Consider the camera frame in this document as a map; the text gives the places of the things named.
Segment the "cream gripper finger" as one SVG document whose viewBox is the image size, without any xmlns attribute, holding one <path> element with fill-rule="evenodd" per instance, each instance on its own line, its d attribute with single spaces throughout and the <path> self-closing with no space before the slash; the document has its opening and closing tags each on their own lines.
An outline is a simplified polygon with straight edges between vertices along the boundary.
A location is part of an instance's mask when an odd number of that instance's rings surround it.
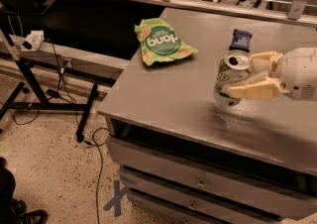
<svg viewBox="0 0 317 224">
<path fill-rule="evenodd" d="M 275 71 L 278 61 L 283 57 L 283 54 L 276 51 L 262 52 L 252 54 L 254 71 Z"/>
<path fill-rule="evenodd" d="M 268 100 L 281 94 L 281 81 L 273 78 L 268 71 L 253 74 L 248 79 L 233 83 L 226 83 L 222 86 L 224 93 L 231 98 Z"/>
</svg>

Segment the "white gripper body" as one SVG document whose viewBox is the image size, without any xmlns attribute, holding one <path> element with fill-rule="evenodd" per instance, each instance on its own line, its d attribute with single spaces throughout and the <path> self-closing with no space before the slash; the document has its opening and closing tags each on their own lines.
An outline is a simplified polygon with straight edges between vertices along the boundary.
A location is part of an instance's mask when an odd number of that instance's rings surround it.
<svg viewBox="0 0 317 224">
<path fill-rule="evenodd" d="M 278 60 L 281 92 L 293 100 L 317 100 L 317 48 L 298 48 Z"/>
</svg>

